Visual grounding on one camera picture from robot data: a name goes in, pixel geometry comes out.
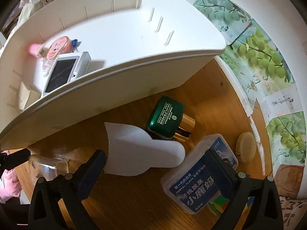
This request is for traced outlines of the colourful Rubik's cube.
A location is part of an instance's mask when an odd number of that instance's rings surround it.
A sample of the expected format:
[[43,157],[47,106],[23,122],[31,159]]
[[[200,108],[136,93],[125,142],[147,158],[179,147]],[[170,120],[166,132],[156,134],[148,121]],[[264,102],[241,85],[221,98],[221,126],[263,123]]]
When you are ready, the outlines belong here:
[[[248,209],[249,206],[253,203],[254,197],[249,197],[245,208],[243,209],[243,213]],[[220,217],[222,213],[225,211],[227,205],[229,204],[229,200],[224,198],[220,193],[218,193],[217,197],[212,198],[207,206],[209,210],[216,215],[217,217]]]

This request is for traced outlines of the clear sticker box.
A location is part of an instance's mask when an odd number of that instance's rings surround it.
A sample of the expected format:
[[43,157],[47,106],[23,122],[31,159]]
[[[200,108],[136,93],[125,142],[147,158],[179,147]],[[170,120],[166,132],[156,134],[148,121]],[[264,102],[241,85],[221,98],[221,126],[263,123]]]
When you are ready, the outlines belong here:
[[30,155],[29,169],[32,182],[44,177],[47,181],[55,179],[58,175],[69,173],[69,161],[61,157],[45,157],[40,155]]

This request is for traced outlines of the brown stamped paper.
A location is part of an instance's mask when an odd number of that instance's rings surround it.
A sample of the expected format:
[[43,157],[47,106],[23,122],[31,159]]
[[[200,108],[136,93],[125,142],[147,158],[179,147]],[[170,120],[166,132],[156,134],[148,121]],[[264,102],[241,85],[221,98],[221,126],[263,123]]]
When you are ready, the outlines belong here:
[[296,199],[303,178],[302,166],[281,164],[274,176],[280,196]]

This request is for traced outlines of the green grape poster strip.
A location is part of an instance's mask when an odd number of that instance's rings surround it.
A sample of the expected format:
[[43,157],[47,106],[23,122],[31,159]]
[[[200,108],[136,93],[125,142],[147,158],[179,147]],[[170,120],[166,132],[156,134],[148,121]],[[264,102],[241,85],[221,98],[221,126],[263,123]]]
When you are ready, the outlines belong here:
[[251,108],[264,117],[273,173],[304,168],[306,119],[295,79],[281,51],[255,18],[234,0],[186,0],[226,41],[220,55]]

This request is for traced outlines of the pink correction tape dispenser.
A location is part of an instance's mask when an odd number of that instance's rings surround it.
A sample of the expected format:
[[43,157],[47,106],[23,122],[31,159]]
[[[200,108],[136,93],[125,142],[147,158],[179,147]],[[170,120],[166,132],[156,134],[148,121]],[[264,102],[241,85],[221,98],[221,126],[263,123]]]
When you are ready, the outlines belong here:
[[46,55],[47,60],[53,60],[58,55],[70,53],[73,49],[72,41],[67,36],[63,36],[55,40]]

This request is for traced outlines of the letter print fabric bag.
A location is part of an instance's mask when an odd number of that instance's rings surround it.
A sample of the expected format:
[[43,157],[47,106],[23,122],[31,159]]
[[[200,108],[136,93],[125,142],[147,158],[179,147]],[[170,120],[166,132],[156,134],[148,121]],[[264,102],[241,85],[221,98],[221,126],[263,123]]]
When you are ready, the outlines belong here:
[[297,200],[280,196],[284,229],[295,229],[306,213],[306,199]]

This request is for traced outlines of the green perfume bottle gold cap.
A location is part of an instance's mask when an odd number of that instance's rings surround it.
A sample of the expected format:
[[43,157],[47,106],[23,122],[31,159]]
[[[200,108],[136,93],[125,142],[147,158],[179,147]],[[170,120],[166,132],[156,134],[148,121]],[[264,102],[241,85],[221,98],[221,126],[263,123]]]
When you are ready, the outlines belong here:
[[163,140],[185,142],[191,136],[196,121],[185,114],[185,105],[168,96],[162,96],[146,125],[151,136]]

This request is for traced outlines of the blue dental floss box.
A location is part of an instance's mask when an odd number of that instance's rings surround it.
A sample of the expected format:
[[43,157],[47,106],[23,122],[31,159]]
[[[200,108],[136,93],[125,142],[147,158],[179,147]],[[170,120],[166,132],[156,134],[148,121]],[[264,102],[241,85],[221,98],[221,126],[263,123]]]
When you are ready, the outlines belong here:
[[234,170],[238,167],[238,159],[228,143],[216,133],[203,137],[184,161],[161,179],[164,192],[189,214],[199,212],[219,192],[205,166],[208,149],[215,150]]

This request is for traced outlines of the round gold lid tin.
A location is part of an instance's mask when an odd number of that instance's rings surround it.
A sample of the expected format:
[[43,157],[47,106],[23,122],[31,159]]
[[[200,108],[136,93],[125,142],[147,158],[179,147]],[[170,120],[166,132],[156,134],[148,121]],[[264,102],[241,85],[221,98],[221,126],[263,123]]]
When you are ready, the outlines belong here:
[[243,132],[236,142],[235,155],[240,163],[251,162],[256,154],[257,142],[251,132]]

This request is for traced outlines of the white plastic organizer tray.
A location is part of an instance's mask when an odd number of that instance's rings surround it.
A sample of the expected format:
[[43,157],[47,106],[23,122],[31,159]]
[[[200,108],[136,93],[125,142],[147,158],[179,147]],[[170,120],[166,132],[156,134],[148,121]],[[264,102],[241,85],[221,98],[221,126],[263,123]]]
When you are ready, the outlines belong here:
[[[89,71],[38,99],[17,105],[21,83],[43,89],[33,43],[78,39]],[[186,0],[55,0],[8,40],[1,54],[1,150],[21,149],[99,113],[183,85],[226,42]]]

